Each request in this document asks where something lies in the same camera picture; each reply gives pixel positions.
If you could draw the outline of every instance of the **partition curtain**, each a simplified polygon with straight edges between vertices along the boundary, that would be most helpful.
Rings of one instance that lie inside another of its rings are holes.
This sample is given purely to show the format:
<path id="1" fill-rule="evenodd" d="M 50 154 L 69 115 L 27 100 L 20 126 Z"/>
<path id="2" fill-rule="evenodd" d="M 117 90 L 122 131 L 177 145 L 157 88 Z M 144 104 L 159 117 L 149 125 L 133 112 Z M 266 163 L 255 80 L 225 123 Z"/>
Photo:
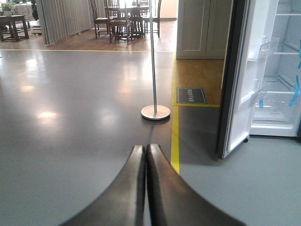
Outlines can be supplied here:
<path id="1" fill-rule="evenodd" d="M 103 0 L 96 1 L 103 6 Z M 45 44 L 94 26 L 90 0 L 37 0 L 36 3 Z"/>

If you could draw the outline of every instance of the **wooden floor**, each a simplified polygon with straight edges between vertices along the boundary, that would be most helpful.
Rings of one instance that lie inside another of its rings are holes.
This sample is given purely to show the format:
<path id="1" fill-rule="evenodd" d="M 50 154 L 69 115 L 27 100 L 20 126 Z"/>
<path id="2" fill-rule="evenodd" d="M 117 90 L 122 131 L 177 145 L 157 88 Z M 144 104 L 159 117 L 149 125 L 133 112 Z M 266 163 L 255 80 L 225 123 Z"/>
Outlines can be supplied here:
<path id="1" fill-rule="evenodd" d="M 177 21 L 162 21 L 160 29 L 160 38 L 156 33 L 154 34 L 155 51 L 175 52 Z M 96 39 L 93 28 L 53 44 L 45 45 L 41 35 L 34 35 L 29 32 L 29 39 L 27 40 L 19 42 L 0 41 L 0 49 L 150 51 L 151 35 L 147 34 L 146 38 L 133 40 L 129 45 L 125 40 L 113 41 L 111 44 L 108 34 L 101 35 Z"/>
<path id="2" fill-rule="evenodd" d="M 160 38 L 154 34 L 156 52 L 175 52 L 177 40 L 177 21 L 160 23 Z M 44 49 L 44 50 L 95 50 L 95 51 L 150 51 L 151 35 L 133 40 L 109 42 L 109 35 L 95 39 L 94 29 L 81 32 L 69 38 L 45 45 L 41 35 L 33 35 L 19 42 L 0 41 L 0 49 Z M 176 87 L 203 88 L 208 104 L 218 105 L 221 95 L 223 60 L 176 60 Z"/>

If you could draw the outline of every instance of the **pole base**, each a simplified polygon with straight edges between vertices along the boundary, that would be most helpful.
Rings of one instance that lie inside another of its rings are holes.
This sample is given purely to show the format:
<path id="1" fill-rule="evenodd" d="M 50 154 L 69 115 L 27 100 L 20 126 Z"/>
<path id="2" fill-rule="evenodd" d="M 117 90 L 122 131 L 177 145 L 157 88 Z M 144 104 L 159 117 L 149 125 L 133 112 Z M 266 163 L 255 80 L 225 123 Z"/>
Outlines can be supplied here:
<path id="1" fill-rule="evenodd" d="M 166 119 L 170 115 L 170 110 L 162 105 L 157 105 L 157 112 L 155 112 L 155 106 L 149 105 L 141 110 L 142 117 L 149 120 L 162 120 Z"/>

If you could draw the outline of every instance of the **side table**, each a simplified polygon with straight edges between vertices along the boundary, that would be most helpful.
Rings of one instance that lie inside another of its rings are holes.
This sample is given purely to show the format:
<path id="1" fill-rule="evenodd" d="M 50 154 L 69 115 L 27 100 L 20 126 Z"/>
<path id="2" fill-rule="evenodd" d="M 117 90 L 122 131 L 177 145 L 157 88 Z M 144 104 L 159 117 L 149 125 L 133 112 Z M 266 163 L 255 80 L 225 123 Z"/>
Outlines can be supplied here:
<path id="1" fill-rule="evenodd" d="M 18 30 L 16 28 L 16 22 L 17 21 L 22 21 L 23 22 L 23 28 L 24 28 L 25 36 L 18 36 Z M 0 16 L 0 24 L 8 25 L 9 33 L 10 33 L 9 37 L 4 38 L 3 37 L 3 31 L 2 31 L 1 26 L 0 26 L 0 41 L 4 41 L 4 40 L 20 41 L 22 39 L 28 39 L 29 38 L 24 15 Z"/>

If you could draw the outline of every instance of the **refrigerator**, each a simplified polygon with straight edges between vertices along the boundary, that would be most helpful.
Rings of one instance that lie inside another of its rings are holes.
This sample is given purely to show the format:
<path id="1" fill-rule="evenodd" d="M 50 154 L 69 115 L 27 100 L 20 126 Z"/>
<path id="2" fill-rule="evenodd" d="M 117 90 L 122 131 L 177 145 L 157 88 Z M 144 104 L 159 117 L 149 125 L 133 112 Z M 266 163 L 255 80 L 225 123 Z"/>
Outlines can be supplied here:
<path id="1" fill-rule="evenodd" d="M 300 136 L 301 0 L 233 0 L 215 151 Z"/>

